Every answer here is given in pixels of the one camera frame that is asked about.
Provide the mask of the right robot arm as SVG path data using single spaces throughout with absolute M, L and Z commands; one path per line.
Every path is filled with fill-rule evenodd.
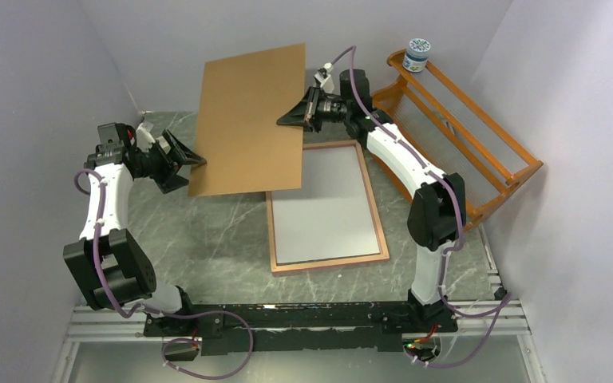
M 431 164 L 393 118 L 374 107 L 364 70 L 342 71 L 339 90 L 332 93 L 317 80 L 276 123 L 306 132 L 320 132 L 324 123 L 343 124 L 349 137 L 379 159 L 410 194 L 406 226 L 417 245 L 417 261 L 409 292 L 417 303 L 406 317 L 415 330 L 428 330 L 438 318 L 433 304 L 443 299 L 448 255 L 463 237 L 465 182 L 458 173 Z

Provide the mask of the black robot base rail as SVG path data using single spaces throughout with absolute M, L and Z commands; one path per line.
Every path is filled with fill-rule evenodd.
M 434 332 L 454 333 L 457 321 L 441 302 L 414 298 L 385 302 L 190 305 L 196 319 L 149 315 L 147 338 L 199 338 L 204 356 L 255 352 L 375 349 L 401 350 L 403 342 Z

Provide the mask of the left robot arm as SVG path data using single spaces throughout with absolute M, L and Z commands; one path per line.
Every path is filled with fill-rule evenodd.
M 86 304 L 114 310 L 124 318 L 138 310 L 165 316 L 174 334 L 189 334 L 196 312 L 178 286 L 161 285 L 153 265 L 128 229 L 129 193 L 137 179 L 150 179 L 167 194 L 188 186 L 183 167 L 207 161 L 165 129 L 154 137 L 144 126 L 108 123 L 98 127 L 99 144 L 73 179 L 86 176 L 89 196 L 78 241 L 63 249 L 63 259 Z

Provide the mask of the brown frame backing board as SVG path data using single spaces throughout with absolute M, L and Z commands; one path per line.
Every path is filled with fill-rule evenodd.
M 305 44 L 209 61 L 204 66 L 191 197 L 299 189 L 303 131 L 277 125 L 305 93 Z

